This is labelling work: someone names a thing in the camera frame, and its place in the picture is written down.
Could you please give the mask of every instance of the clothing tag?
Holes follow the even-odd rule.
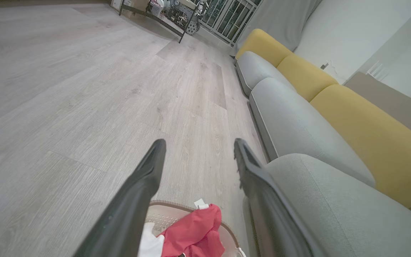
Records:
[[[202,200],[202,198],[194,202],[194,206],[196,206],[196,208],[200,210],[209,208],[209,205],[204,203],[204,200]]]

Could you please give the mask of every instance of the yellow cushion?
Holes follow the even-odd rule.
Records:
[[[295,54],[283,59],[277,69],[307,101],[327,86],[337,84],[333,77]]]
[[[367,165],[376,188],[411,208],[411,130],[341,85],[328,86],[310,104]]]
[[[252,51],[263,57],[274,67],[277,67],[285,57],[293,54],[292,51],[261,29],[254,29],[249,34],[235,58],[239,60],[240,56],[246,51]]]

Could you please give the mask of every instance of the curtain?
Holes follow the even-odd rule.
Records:
[[[235,56],[253,29],[267,32],[291,51],[299,45],[302,28],[321,0],[263,0],[242,31],[231,56]]]

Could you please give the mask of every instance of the red cloth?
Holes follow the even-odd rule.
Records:
[[[218,228],[222,212],[216,205],[195,210],[167,228],[161,257],[221,257],[225,248],[220,241]]]

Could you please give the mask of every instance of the yellow and gray sofa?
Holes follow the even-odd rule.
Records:
[[[411,130],[260,29],[235,58],[266,169],[326,252],[410,253]]]

